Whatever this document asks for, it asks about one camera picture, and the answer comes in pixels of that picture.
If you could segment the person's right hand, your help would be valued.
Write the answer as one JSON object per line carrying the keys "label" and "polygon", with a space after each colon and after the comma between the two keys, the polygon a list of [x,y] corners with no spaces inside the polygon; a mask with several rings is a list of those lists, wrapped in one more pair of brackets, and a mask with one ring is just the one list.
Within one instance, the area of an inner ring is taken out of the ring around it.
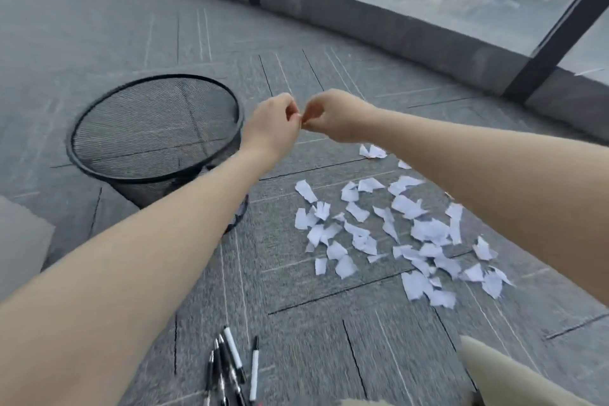
{"label": "person's right hand", "polygon": [[339,89],[331,89],[320,94],[328,94],[325,106],[325,136],[341,143],[368,143],[371,125],[379,109],[361,99]]}

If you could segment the person's left hand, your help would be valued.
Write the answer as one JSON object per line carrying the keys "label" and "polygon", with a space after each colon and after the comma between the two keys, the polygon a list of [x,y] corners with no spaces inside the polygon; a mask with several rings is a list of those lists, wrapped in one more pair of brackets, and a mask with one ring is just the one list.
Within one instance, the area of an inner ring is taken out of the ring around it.
{"label": "person's left hand", "polygon": [[292,150],[300,133],[279,113],[277,95],[259,103],[243,127],[239,154],[250,157],[263,173]]}

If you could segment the person's right forearm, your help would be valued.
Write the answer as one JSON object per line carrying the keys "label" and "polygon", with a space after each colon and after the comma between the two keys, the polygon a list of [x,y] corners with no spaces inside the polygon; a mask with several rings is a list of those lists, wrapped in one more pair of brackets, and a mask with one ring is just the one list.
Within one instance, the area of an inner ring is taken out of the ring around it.
{"label": "person's right forearm", "polygon": [[377,109],[368,139],[609,306],[609,148]]}

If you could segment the person's left forearm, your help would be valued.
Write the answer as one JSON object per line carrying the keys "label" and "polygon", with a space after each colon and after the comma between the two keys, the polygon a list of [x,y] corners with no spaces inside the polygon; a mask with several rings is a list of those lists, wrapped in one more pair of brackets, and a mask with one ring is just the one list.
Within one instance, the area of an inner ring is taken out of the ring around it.
{"label": "person's left forearm", "polygon": [[118,406],[232,215],[282,158],[243,148],[0,304],[0,406]]}

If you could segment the black mesh wastebasket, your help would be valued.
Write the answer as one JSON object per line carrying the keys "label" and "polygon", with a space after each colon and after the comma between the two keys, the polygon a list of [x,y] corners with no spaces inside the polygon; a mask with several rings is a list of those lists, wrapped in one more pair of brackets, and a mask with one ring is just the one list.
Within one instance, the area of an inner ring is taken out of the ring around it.
{"label": "black mesh wastebasket", "polygon": [[244,117],[238,97],[216,79],[149,76],[92,102],[70,127],[66,153],[144,209],[233,156]]}

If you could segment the pile of torn white paper scraps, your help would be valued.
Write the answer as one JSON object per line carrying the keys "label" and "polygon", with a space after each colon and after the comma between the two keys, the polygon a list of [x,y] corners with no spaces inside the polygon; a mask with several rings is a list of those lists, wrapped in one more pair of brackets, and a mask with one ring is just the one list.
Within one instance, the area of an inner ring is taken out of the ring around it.
{"label": "pile of torn white paper scraps", "polygon": [[334,271],[340,279],[354,276],[358,272],[353,257],[346,247],[336,240],[339,233],[346,232],[351,237],[351,247],[365,254],[368,263],[374,264],[388,256],[378,248],[378,242],[370,230],[354,225],[347,220],[352,217],[356,223],[364,224],[373,212],[382,220],[382,230],[395,244],[392,246],[394,259],[405,259],[414,267],[412,272],[402,272],[401,281],[407,299],[418,301],[427,298],[432,307],[453,309],[456,305],[456,294],[444,290],[442,280],[437,272],[444,272],[452,280],[461,280],[481,284],[485,294],[497,300],[501,297],[505,285],[514,283],[502,270],[491,265],[497,258],[482,236],[475,240],[472,250],[477,261],[462,267],[457,259],[448,257],[445,248],[463,243],[461,221],[463,206],[451,202],[445,210],[449,223],[429,216],[422,207],[422,199],[412,200],[404,193],[410,187],[424,184],[422,179],[411,176],[400,176],[387,186],[393,199],[389,207],[373,206],[372,210],[362,209],[357,202],[360,194],[373,194],[385,188],[376,178],[364,178],[358,182],[348,182],[340,191],[340,199],[346,202],[346,211],[331,215],[331,204],[317,198],[306,180],[295,184],[295,191],[310,205],[308,209],[299,208],[295,214],[295,229],[307,232],[308,254],[325,247],[325,255],[314,259],[316,276],[323,276],[328,264],[334,263]]}

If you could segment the thick white marker black cap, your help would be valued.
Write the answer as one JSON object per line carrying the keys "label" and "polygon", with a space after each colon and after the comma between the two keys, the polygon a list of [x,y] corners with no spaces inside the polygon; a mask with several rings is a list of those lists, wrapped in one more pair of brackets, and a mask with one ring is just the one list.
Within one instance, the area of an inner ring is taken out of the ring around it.
{"label": "thick white marker black cap", "polygon": [[247,381],[247,377],[246,377],[246,373],[244,371],[244,366],[243,366],[243,363],[242,363],[242,360],[240,357],[239,350],[238,350],[236,343],[234,341],[234,338],[232,336],[231,328],[228,325],[224,325],[222,332],[224,335],[225,342],[229,348],[229,351],[230,351],[230,354],[232,357],[232,363],[233,363],[234,369],[237,373],[239,383],[241,385],[244,385]]}

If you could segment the slim white pen black cap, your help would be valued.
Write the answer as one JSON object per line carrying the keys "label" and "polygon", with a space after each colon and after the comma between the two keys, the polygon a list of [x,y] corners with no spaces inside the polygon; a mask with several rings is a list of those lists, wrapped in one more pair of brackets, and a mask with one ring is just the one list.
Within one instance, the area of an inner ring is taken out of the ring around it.
{"label": "slim white pen black cap", "polygon": [[249,390],[249,402],[250,406],[256,406],[257,394],[258,394],[258,378],[259,378],[259,342],[260,337],[256,335],[253,339],[252,346],[252,359],[251,359],[251,370],[250,370],[250,390]]}

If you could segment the person's beige trouser leg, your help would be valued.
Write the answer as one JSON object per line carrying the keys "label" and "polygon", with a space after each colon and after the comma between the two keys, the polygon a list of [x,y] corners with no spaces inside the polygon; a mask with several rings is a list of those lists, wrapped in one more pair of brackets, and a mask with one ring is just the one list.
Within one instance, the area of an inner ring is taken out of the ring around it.
{"label": "person's beige trouser leg", "polygon": [[583,365],[583,355],[557,358],[562,382],[556,383],[479,340],[460,338],[457,353],[476,387],[464,393],[461,406],[609,406],[609,378],[600,405],[575,394],[579,378],[567,380]]}

